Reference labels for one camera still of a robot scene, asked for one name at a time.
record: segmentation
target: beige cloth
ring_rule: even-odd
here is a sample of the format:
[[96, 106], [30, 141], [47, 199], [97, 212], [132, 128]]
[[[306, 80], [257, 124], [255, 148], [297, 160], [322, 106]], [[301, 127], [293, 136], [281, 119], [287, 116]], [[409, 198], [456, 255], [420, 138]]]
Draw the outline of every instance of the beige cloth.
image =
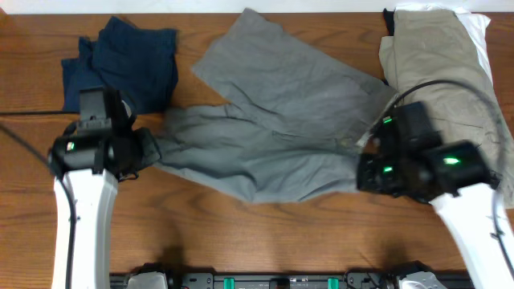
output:
[[[400, 94], [427, 81], [453, 79], [471, 84], [498, 104], [492, 82], [479, 65], [476, 47], [452, 11], [397, 10], [394, 25], [394, 36], [382, 38], [379, 55], [385, 78]], [[426, 103], [445, 142], [470, 140], [478, 144], [496, 170], [498, 136], [487, 109], [476, 97], [454, 85], [437, 84], [413, 92], [405, 102], [419, 100]], [[507, 206], [514, 207], [514, 149], [508, 128], [505, 132], [508, 159], [501, 187]]]

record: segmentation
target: wood grain surface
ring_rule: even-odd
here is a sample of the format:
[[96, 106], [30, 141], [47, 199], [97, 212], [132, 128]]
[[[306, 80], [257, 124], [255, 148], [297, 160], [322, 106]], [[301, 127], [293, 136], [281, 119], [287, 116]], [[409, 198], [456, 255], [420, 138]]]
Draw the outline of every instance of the wood grain surface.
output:
[[[487, 50], [496, 95], [514, 129], [514, 16], [488, 14]], [[222, 104], [190, 67], [236, 14], [120, 15], [141, 28], [179, 29], [179, 83], [172, 105]], [[0, 18], [0, 110], [56, 110], [63, 104], [60, 60], [78, 55], [79, 36], [94, 39], [110, 15]], [[381, 14], [269, 14], [314, 47], [382, 77]], [[41, 153], [73, 116], [11, 117], [0, 121]], [[140, 116], [154, 132], [161, 115]], [[54, 261], [56, 208], [52, 177], [0, 134], [0, 287], [46, 288]], [[111, 272], [146, 262], [216, 271], [345, 271], [386, 269], [420, 260], [434, 269], [463, 269], [463, 260], [429, 206], [368, 193], [332, 193], [300, 204], [253, 206], [150, 168], [124, 182], [112, 218]]]

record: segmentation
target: black cable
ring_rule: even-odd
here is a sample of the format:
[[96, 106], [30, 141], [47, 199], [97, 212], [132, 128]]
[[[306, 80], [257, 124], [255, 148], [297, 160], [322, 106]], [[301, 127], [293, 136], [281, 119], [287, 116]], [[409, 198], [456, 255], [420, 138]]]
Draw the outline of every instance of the black cable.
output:
[[0, 112], [0, 116], [50, 116], [63, 114], [78, 114], [78, 112], [41, 111], [41, 112]]
[[16, 141], [19, 145], [21, 145], [24, 149], [26, 149], [29, 153], [31, 153], [38, 161], [41, 161], [55, 176], [57, 181], [63, 187], [63, 191], [66, 194], [67, 203], [70, 206], [70, 237], [68, 239], [67, 245], [67, 263], [66, 263], [66, 289], [71, 289], [71, 273], [73, 266], [73, 249], [75, 246], [75, 227], [76, 227], [76, 210], [75, 210], [75, 202], [70, 194], [70, 191], [63, 183], [63, 177], [59, 176], [58, 173], [48, 164], [47, 159], [39, 153], [33, 146], [27, 143], [23, 138], [9, 130], [3, 124], [0, 124], [0, 130], [3, 131], [7, 136]]
[[[430, 85], [435, 84], [441, 84], [441, 83], [448, 83], [453, 84], [458, 87], [464, 88], [468, 90], [469, 92], [473, 92], [473, 94], [487, 107], [487, 113], [489, 114], [489, 117], [491, 120], [494, 121], [496, 126], [496, 135], [499, 138], [499, 147], [500, 151], [498, 152], [498, 158], [496, 159], [496, 169], [499, 171], [499, 174], [501, 176], [505, 175], [505, 136], [507, 133], [505, 133], [505, 125], [504, 121], [502, 119], [502, 113], [498, 112], [496, 109], [496, 106], [488, 99], [488, 96], [485, 95], [482, 91], [479, 89], [476, 89], [472, 87], [471, 85], [456, 81], [456, 80], [447, 80], [447, 79], [440, 79], [440, 80], [432, 80], [425, 83], [421, 83], [419, 85], [416, 85], [415, 87], [409, 89], [408, 91], [401, 94], [385, 111], [384, 115], [382, 116], [382, 119], [385, 118], [390, 114], [391, 109], [400, 103], [403, 99], [405, 99], [410, 93], [417, 91], [420, 88], [424, 88]], [[380, 121], [376, 124], [375, 127], [373, 127], [373, 132], [376, 132], [376, 129], [380, 125]], [[498, 188], [496, 188], [493, 198], [492, 198], [492, 220], [495, 227], [496, 232], [496, 239], [498, 240], [498, 243], [500, 244], [500, 249], [502, 252], [502, 255], [504, 256], [505, 262], [507, 263], [508, 270], [511, 273], [512, 278], [514, 279], [514, 267], [512, 266], [511, 259], [508, 256], [507, 250], [505, 249], [504, 241], [502, 239], [502, 235], [504, 234], [503, 231], [500, 229], [500, 226], [498, 225], [498, 212], [497, 212], [497, 202], [501, 201], [502, 193], [500, 190], [502, 183], [500, 182], [500, 185]]]

